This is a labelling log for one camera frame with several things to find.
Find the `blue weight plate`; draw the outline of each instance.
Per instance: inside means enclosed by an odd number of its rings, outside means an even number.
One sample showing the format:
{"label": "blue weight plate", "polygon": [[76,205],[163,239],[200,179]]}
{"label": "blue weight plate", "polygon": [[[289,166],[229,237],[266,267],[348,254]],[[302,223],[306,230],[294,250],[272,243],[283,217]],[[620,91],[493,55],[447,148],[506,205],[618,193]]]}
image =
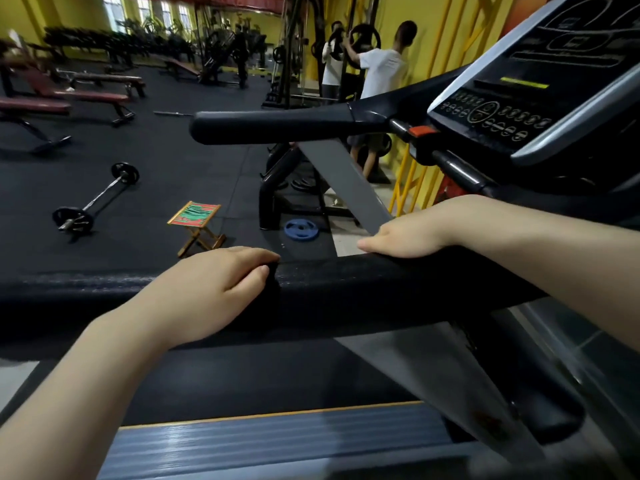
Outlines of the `blue weight plate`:
{"label": "blue weight plate", "polygon": [[284,233],[294,241],[311,241],[318,236],[318,227],[306,219],[292,219],[284,224]]}

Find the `yellow stripe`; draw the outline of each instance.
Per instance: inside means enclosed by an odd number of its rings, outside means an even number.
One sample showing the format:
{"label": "yellow stripe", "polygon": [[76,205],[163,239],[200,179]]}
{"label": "yellow stripe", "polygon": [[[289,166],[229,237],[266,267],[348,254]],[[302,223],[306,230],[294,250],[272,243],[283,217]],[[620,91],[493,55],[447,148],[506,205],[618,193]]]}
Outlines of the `yellow stripe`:
{"label": "yellow stripe", "polygon": [[293,416],[297,414],[327,413],[329,411],[351,411],[351,410],[357,410],[357,409],[384,408],[389,406],[411,406],[414,404],[422,404],[422,401],[405,401],[402,403],[386,403],[386,404],[366,404],[364,406],[347,406],[344,408],[311,409],[307,411],[291,411],[288,413],[254,414],[251,416],[231,416],[229,418],[194,419],[191,421],[174,421],[174,422],[168,422],[168,423],[136,424],[133,426],[121,426],[120,429],[155,428],[156,426],[180,426],[183,424],[215,423],[220,421],[233,421],[236,419],[274,418],[277,416]]}
{"label": "yellow stripe", "polygon": [[511,82],[513,84],[521,84],[523,86],[529,86],[531,88],[546,89],[549,87],[548,84],[540,84],[539,82],[530,82],[528,80],[514,79],[512,77],[501,77],[500,80],[503,80],[505,82]]}

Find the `shorts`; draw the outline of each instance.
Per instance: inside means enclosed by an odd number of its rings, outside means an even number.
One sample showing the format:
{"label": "shorts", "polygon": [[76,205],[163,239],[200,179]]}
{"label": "shorts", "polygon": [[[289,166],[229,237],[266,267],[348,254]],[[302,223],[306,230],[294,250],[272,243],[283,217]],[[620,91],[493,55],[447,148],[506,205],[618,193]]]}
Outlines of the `shorts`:
{"label": "shorts", "polygon": [[[332,86],[330,84],[322,85],[322,97],[329,99],[338,99],[340,97],[340,86]],[[322,101],[324,106],[335,104],[338,101]]]}
{"label": "shorts", "polygon": [[356,136],[349,136],[347,138],[347,144],[350,144],[351,147],[355,146],[357,148],[366,146],[370,152],[378,153],[385,147],[384,138],[384,133],[359,134]]}

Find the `treadmill console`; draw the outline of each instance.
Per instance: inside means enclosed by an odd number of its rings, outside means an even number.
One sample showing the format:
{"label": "treadmill console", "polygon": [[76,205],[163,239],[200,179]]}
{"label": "treadmill console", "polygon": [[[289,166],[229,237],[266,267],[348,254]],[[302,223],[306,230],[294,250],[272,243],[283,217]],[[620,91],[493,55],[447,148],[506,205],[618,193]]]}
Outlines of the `treadmill console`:
{"label": "treadmill console", "polygon": [[472,64],[428,114],[438,128],[530,166],[639,100],[640,0],[552,0]]}

